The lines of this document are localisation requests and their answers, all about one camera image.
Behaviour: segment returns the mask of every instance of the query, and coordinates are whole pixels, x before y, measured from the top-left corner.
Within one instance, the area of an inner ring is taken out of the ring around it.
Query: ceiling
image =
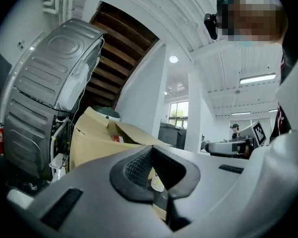
[[[209,108],[214,111],[215,116],[229,116],[231,113],[244,111],[267,113],[277,107],[274,92],[280,80],[282,49],[279,45],[227,47],[222,45],[221,36],[216,41],[212,40],[204,27],[204,14],[216,12],[216,0],[138,1],[168,29],[190,56],[195,68],[201,72],[201,83],[210,98]],[[170,65],[166,101],[188,95],[187,72],[188,66],[181,60]],[[240,78],[272,72],[277,74],[272,81],[239,85]],[[177,86],[181,86],[181,91],[174,92]],[[240,90],[239,94],[235,94],[237,88]]]

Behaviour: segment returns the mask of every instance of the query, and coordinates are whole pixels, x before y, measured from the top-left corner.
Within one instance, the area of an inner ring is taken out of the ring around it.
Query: person
[[[284,7],[272,1],[217,0],[217,27],[229,41],[239,41],[241,46],[251,47],[254,42],[282,45],[282,84],[298,60],[298,11],[291,5]],[[270,142],[290,130],[287,117],[279,106]]]
[[[231,126],[231,129],[233,131],[233,134],[232,134],[232,139],[235,139],[239,136],[239,126],[237,123],[234,123],[232,126]]]

